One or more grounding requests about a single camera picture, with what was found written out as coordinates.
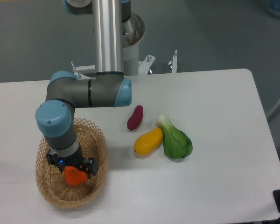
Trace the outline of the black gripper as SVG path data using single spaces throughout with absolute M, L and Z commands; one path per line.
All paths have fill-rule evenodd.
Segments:
M 57 167 L 61 173 L 64 172 L 66 166 L 71 166 L 81 169 L 84 173 L 86 173 L 88 179 L 91 179 L 94 175 L 96 175 L 99 170 L 99 166 L 95 158 L 89 157 L 88 159 L 85 159 L 80 142 L 73 142 L 67 147 L 49 145 L 46 159 L 49 165 Z

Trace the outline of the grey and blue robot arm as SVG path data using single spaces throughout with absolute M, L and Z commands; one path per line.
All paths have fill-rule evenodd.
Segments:
M 131 104 L 130 76 L 139 73 L 139 42 L 145 27 L 129 0 L 65 0 L 63 6 L 74 15 L 93 15 L 95 77 L 79 80 L 70 72 L 54 73 L 35 118 L 49 145 L 48 164 L 61 172 L 75 167 L 91 178 L 98 172 L 98 163 L 82 154 L 73 124 L 75 109 Z

